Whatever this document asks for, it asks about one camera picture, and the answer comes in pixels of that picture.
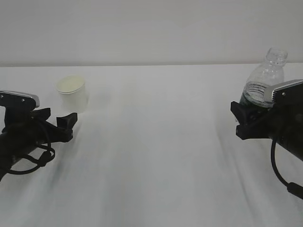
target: cup rim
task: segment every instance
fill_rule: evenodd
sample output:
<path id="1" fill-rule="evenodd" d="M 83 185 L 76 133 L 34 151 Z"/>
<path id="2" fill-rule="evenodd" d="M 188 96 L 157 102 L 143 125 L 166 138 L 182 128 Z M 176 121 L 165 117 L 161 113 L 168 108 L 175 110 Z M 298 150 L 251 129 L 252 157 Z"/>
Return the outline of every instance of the cup rim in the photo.
<path id="1" fill-rule="evenodd" d="M 72 89 L 72 90 L 62 90 L 59 88 L 60 84 L 63 83 L 63 82 L 66 82 L 68 80 L 72 81 L 73 79 L 76 79 L 78 80 L 78 83 L 79 85 L 77 86 L 76 89 Z M 75 93 L 77 91 L 79 91 L 81 88 L 83 88 L 85 85 L 85 80 L 83 77 L 81 76 L 78 76 L 78 75 L 69 75 L 69 76 L 66 76 L 64 78 L 62 78 L 61 80 L 59 80 L 57 83 L 56 83 L 56 90 L 60 93 L 60 94 L 72 94 L 72 93 Z"/>

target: clear plastic bottle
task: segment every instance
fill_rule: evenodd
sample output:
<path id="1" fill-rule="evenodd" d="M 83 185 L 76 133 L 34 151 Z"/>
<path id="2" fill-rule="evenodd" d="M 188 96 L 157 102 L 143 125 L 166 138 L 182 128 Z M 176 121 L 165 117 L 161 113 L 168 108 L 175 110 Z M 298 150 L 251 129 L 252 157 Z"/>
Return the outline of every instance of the clear plastic bottle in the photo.
<path id="1" fill-rule="evenodd" d="M 287 52 L 270 48 L 265 60 L 247 79 L 240 104 L 258 105 L 270 108 L 273 103 L 264 101 L 264 91 L 267 87 L 284 82 L 283 66 L 286 64 Z"/>

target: white wall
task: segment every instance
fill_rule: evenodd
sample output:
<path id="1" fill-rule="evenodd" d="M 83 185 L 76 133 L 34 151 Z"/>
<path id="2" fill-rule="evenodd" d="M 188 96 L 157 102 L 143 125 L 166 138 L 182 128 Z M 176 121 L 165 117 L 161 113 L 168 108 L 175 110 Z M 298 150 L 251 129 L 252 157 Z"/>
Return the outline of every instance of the white wall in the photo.
<path id="1" fill-rule="evenodd" d="M 2 0 L 0 65 L 303 61 L 303 0 Z"/>

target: black cable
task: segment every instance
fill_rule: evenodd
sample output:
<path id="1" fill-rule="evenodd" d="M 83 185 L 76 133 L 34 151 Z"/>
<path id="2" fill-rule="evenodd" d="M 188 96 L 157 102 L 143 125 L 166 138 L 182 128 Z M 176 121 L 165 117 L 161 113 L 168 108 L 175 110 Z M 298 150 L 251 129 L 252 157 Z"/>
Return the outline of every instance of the black cable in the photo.
<path id="1" fill-rule="evenodd" d="M 281 181 L 282 184 L 284 184 L 287 187 L 288 182 L 281 176 L 281 174 L 279 173 L 278 168 L 276 166 L 275 150 L 276 150 L 276 141 L 277 141 L 277 139 L 278 139 L 278 136 L 274 136 L 273 141 L 271 143 L 271 149 L 270 149 L 271 166 L 273 167 L 277 178 Z"/>

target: bottle neck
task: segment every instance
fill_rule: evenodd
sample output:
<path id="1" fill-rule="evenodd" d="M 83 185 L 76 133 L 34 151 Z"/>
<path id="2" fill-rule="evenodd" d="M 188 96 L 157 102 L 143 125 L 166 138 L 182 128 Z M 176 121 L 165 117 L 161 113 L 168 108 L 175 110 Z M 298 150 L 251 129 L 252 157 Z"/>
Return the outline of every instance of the bottle neck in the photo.
<path id="1" fill-rule="evenodd" d="M 269 61 L 265 58 L 263 65 L 269 65 L 270 67 L 276 68 L 276 69 L 281 69 L 285 66 L 285 63 L 281 64 L 281 63 L 276 63 L 276 62 L 272 62 Z"/>

